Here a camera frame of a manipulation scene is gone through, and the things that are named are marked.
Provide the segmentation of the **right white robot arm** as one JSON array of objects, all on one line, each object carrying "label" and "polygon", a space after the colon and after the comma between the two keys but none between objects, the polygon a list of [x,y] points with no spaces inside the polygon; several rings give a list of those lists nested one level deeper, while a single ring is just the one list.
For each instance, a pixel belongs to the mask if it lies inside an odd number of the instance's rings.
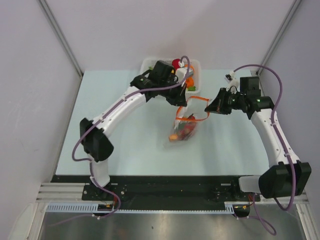
[{"label": "right white robot arm", "polygon": [[242,176],[230,188],[231,196],[242,201],[249,193],[261,194],[266,199],[300,196],[311,175],[309,163],[301,162],[286,139],[278,121],[275,105],[263,96],[257,76],[236,79],[227,74],[227,87],[219,89],[216,98],[205,112],[229,115],[241,110],[255,126],[265,148],[269,169],[262,175]]}]

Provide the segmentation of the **clear zip top bag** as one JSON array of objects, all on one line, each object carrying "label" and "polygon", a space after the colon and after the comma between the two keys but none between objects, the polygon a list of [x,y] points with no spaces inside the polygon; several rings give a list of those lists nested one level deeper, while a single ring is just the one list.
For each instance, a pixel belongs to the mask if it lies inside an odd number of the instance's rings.
[{"label": "clear zip top bag", "polygon": [[192,139],[200,125],[209,118],[210,113],[205,112],[205,108],[211,101],[210,98],[190,96],[186,100],[187,106],[178,107],[164,147],[173,148],[184,145]]}]

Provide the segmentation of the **brown steak slice toy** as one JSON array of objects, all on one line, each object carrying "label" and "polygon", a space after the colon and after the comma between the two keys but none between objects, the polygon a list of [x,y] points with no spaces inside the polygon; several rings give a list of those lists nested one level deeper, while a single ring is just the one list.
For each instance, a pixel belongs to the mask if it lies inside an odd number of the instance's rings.
[{"label": "brown steak slice toy", "polygon": [[194,135],[195,132],[196,125],[180,125],[178,128],[173,130],[173,133],[169,135],[168,139],[170,142],[187,141]]}]

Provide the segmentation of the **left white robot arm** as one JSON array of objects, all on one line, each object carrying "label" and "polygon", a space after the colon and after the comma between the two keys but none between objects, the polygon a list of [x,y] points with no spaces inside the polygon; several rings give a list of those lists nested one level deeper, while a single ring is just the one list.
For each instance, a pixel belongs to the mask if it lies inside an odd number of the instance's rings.
[{"label": "left white robot arm", "polygon": [[90,180],[95,185],[93,194],[100,200],[110,196],[108,158],[114,151],[110,136],[116,126],[130,113],[152,98],[161,96],[172,106],[187,105],[187,78],[191,72],[187,56],[178,59],[178,68],[158,60],[152,68],[137,75],[126,92],[105,112],[92,120],[80,121],[80,139],[89,161]]}]

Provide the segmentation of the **red strawberry bunch toy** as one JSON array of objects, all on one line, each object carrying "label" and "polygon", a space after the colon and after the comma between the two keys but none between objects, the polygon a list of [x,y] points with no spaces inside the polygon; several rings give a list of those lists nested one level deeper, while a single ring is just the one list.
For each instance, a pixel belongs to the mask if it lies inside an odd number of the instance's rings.
[{"label": "red strawberry bunch toy", "polygon": [[192,113],[191,115],[189,115],[187,119],[189,121],[179,121],[177,127],[174,130],[177,141],[187,141],[195,133],[197,122],[193,121],[196,119],[194,114]]}]

